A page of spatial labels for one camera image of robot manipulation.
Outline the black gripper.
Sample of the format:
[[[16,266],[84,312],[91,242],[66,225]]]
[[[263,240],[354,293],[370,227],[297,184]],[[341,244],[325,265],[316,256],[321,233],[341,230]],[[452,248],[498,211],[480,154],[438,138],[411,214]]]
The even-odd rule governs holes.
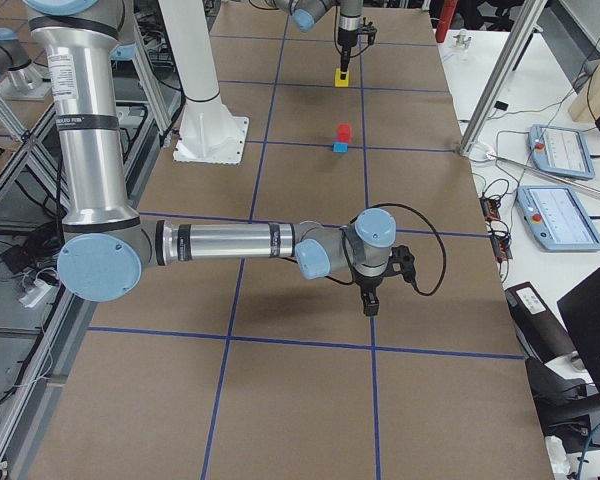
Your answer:
[[[349,74],[351,68],[349,62],[352,58],[361,55],[376,40],[377,28],[373,22],[368,22],[366,17],[339,16],[337,22],[336,45],[340,53],[340,74]],[[367,40],[367,46],[359,53],[353,54],[352,49],[358,44],[358,39],[363,36]]]
[[[365,260],[354,266],[354,281],[360,289],[363,313],[375,317],[379,312],[380,301],[377,288],[385,278],[401,276],[407,284],[414,284],[414,256],[404,245],[385,250],[373,260]]]

